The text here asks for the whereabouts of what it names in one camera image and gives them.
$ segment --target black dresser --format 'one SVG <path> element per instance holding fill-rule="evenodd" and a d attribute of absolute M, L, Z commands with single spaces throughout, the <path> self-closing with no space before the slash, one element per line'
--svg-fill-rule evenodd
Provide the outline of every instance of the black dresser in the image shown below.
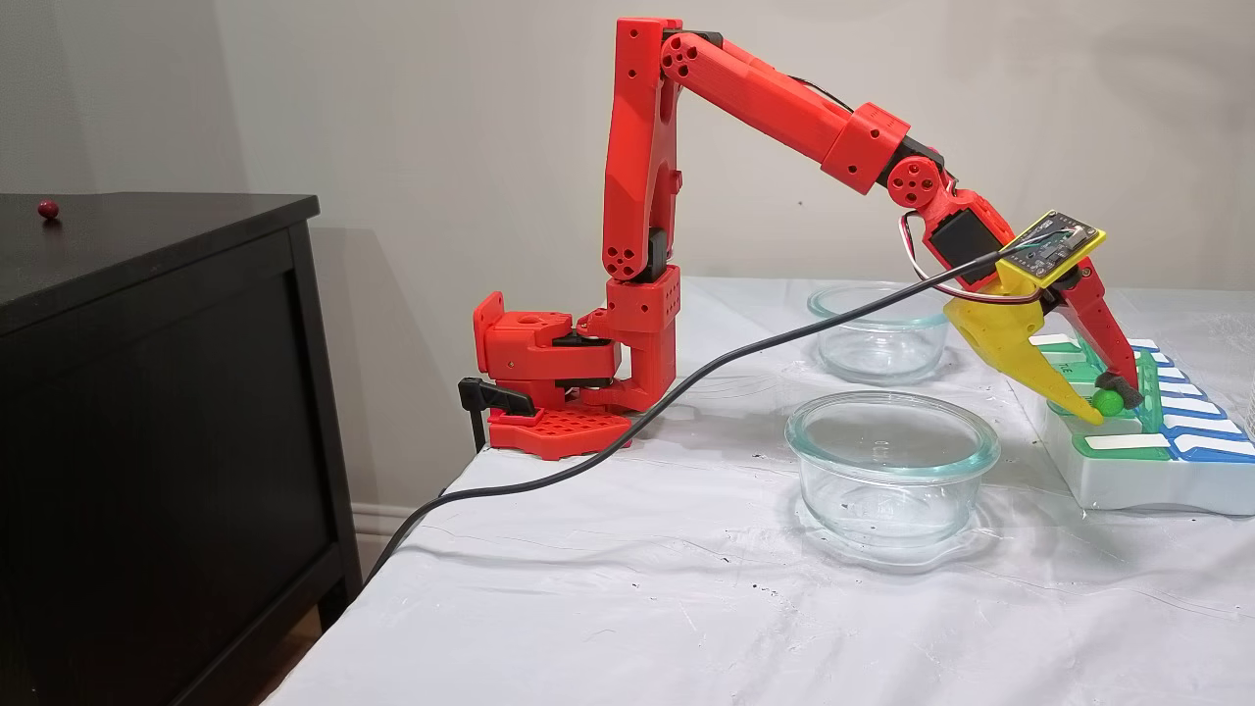
<path fill-rule="evenodd" d="M 246 701 L 361 587 L 312 196 L 0 194 L 0 703 Z"/>

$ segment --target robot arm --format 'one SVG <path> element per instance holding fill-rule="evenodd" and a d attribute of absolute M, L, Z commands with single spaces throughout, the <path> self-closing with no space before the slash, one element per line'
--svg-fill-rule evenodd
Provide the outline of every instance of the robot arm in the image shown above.
<path fill-rule="evenodd" d="M 676 19 L 620 19 L 601 248 L 610 276 L 606 306 L 575 325 L 566 313 L 505 311 L 499 292 L 476 308 L 479 370 L 501 386 L 528 395 L 541 409 L 535 420 L 497 415 L 494 446 L 517 446 L 545 458 L 596 450 L 617 436 L 619 429 L 607 425 L 604 440 L 590 430 L 533 431 L 536 439 L 523 445 L 516 438 L 527 435 L 506 428 L 535 430 L 545 409 L 572 405 L 594 418 L 594 411 L 641 411 L 674 382 L 679 268 L 666 260 L 683 183 L 675 161 L 675 105 L 681 89 L 806 154 L 860 193 L 882 186 L 895 203 L 924 219 L 922 241 L 948 268 L 1017 240 L 998 211 L 976 192 L 956 188 L 941 154 L 909 137 L 910 125 L 889 112 L 871 103 L 851 110 L 826 99 L 718 33 L 685 30 Z M 1077 227 L 1077 238 L 1050 247 L 1053 258 L 1018 265 L 1003 260 L 998 267 L 960 278 L 963 290 L 973 293 L 951 301 L 946 313 L 986 364 L 1098 424 L 1102 416 L 1028 340 L 1040 327 L 1047 306 L 1060 307 L 1107 364 L 1106 382 L 1127 394 L 1126 406 L 1137 404 L 1132 350 L 1103 305 L 1093 266 L 1081 258 L 1101 242 L 1102 233 L 1088 228 L 1092 236 L 1086 236 L 1087 226 Z M 905 217 L 904 234 L 909 236 Z M 626 380 L 614 379 L 617 342 L 631 351 Z M 513 441 L 498 444 L 497 429 L 508 433 L 502 440 Z M 548 438 L 580 435 L 580 444 L 537 451 L 552 446 Z"/>

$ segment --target white wall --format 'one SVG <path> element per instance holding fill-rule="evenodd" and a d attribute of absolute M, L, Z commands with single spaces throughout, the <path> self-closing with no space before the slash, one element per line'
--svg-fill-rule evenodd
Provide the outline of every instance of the white wall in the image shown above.
<path fill-rule="evenodd" d="M 469 312 L 602 295 L 619 15 L 724 31 L 941 149 L 1014 226 L 1111 232 L 1113 285 L 1255 285 L 1246 0 L 34 0 L 0 16 L 0 189 L 309 192 L 354 500 L 471 455 Z M 690 273 L 906 278 L 897 208 L 700 99 L 680 107 Z M 556 283 L 545 281 L 560 277 Z"/>

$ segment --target dresser top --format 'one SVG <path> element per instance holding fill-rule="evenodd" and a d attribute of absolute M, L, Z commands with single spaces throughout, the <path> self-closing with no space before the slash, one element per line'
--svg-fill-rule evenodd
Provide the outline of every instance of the dresser top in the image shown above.
<path fill-rule="evenodd" d="M 0 335 L 318 212 L 316 196 L 0 193 Z"/>

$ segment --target red robot arm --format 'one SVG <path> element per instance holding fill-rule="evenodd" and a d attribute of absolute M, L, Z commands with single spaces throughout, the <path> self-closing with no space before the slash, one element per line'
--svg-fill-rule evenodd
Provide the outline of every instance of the red robot arm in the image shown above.
<path fill-rule="evenodd" d="M 906 122 L 877 105 L 851 112 L 718 33 L 684 30 L 678 19 L 620 19 L 601 247 L 610 275 L 606 305 L 575 325 L 567 313 L 507 312 L 501 292 L 476 308 L 481 372 L 528 395 L 538 409 L 531 419 L 489 418 L 493 446 L 545 459 L 600 450 L 626 428 L 617 413 L 648 409 L 674 382 L 680 271 L 666 260 L 681 186 L 675 162 L 681 89 L 806 154 L 860 193 L 884 186 L 895 203 L 924 218 L 922 240 L 946 267 L 1015 237 L 988 201 L 953 187 L 943 157 L 909 137 Z M 960 283 L 974 291 L 995 276 L 990 267 Z M 1132 351 L 1102 305 L 1097 276 L 1063 298 L 1073 322 L 1136 390 Z M 620 342 L 631 351 L 625 380 L 614 379 Z"/>

